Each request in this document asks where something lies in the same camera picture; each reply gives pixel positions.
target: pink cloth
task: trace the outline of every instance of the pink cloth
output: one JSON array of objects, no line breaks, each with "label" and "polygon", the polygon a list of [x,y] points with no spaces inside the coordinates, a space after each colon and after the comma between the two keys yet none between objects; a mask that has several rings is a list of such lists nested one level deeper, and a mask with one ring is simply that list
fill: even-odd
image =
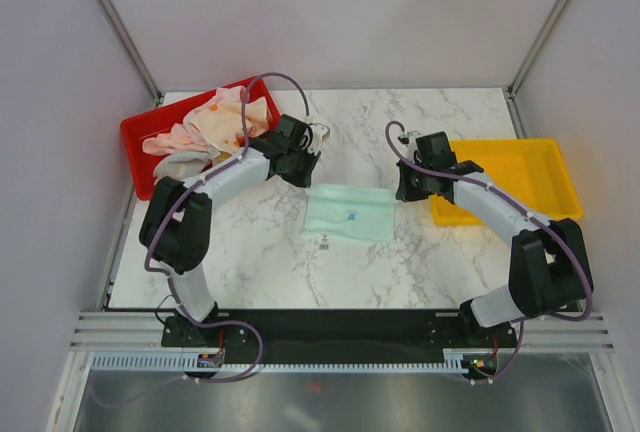
[{"label": "pink cloth", "polygon": [[242,85],[230,89],[224,87],[216,89],[216,94],[206,103],[189,112],[183,119],[182,124],[175,124],[170,132],[145,139],[142,143],[142,150],[149,155],[170,155],[181,150],[208,151],[210,143],[192,125],[193,119],[198,113],[210,109],[213,105],[241,103],[244,90],[245,88]]}]

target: black mounting plate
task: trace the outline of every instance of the black mounting plate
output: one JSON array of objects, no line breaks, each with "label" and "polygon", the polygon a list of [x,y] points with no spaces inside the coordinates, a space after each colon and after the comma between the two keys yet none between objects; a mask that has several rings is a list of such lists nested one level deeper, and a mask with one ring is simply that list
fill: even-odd
[{"label": "black mounting plate", "polygon": [[[415,364],[441,363],[443,349],[512,348],[509,324],[483,334],[465,335],[458,309],[322,310],[225,309],[213,321],[242,320],[264,341],[263,364]],[[249,330],[194,327],[182,316],[168,317],[163,347],[216,348],[224,329],[225,363],[252,363],[258,352]]]}]

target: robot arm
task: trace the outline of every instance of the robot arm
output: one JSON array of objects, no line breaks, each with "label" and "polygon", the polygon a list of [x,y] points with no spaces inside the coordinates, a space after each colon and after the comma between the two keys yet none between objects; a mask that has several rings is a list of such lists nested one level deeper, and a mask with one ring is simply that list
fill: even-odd
[{"label": "robot arm", "polygon": [[204,320],[216,305],[202,266],[209,249],[212,213],[245,188],[274,175],[296,187],[309,187],[328,136],[329,128],[322,124],[283,115],[275,131],[251,139],[245,157],[231,167],[219,164],[219,173],[210,180],[203,179],[215,168],[183,182],[171,178],[158,182],[140,230],[140,242],[147,248],[178,198],[197,182],[204,182],[181,205],[182,218],[169,221],[152,255],[166,271],[173,295],[182,302],[179,305],[195,320]]},{"label": "robot arm", "polygon": [[[491,178],[474,162],[458,162],[444,132],[427,136],[409,132],[399,139],[407,145],[410,161],[435,174],[427,175],[403,161],[398,162],[398,200],[413,202],[431,195],[444,197],[480,218],[511,248],[508,284],[460,306],[461,318],[470,333],[550,314],[585,298],[582,281],[571,261],[537,224],[547,226],[567,244],[593,290],[584,240],[577,223],[570,219],[551,220],[493,185]],[[472,180],[454,180],[452,175]]]}]

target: folded cloth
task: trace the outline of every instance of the folded cloth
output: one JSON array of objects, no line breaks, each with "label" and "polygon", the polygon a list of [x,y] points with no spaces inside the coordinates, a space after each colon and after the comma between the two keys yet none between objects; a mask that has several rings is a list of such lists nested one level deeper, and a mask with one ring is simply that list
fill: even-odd
[{"label": "folded cloth", "polygon": [[[216,89],[211,99],[190,111],[170,132],[145,139],[142,150],[150,155],[170,155],[182,150],[205,152],[213,146],[229,154],[237,152],[239,138],[243,136],[240,111],[244,92],[241,85]],[[267,110],[264,97],[247,104],[247,126],[251,137],[269,130]]]},{"label": "folded cloth", "polygon": [[211,159],[209,152],[180,150],[162,159],[153,170],[153,176],[158,180],[163,177],[176,180],[193,177],[202,172],[211,163]]},{"label": "folded cloth", "polygon": [[[241,110],[242,104],[238,102],[202,106],[185,121],[185,127],[196,129],[200,136],[216,149],[234,154],[240,149],[240,139],[243,138]],[[260,97],[247,104],[245,113],[250,137],[257,137],[269,130],[267,99]]]},{"label": "folded cloth", "polygon": [[319,184],[308,189],[305,235],[370,244],[394,241],[395,196],[387,189]]},{"label": "folded cloth", "polygon": [[194,141],[193,133],[183,124],[174,124],[170,132],[158,134],[142,142],[142,150],[150,155],[169,155],[181,150],[207,152],[209,144],[200,136]]}]

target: gray wall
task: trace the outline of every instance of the gray wall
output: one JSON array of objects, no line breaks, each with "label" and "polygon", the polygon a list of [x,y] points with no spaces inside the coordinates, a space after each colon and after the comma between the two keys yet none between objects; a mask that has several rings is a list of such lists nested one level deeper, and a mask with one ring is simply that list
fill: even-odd
[{"label": "gray wall", "polygon": [[574,0],[519,104],[557,139],[585,209],[598,307],[640,405],[640,2]]},{"label": "gray wall", "polygon": [[44,429],[150,106],[93,0],[0,0],[0,430]]},{"label": "gray wall", "polygon": [[506,85],[554,0],[113,0],[165,91]]}]

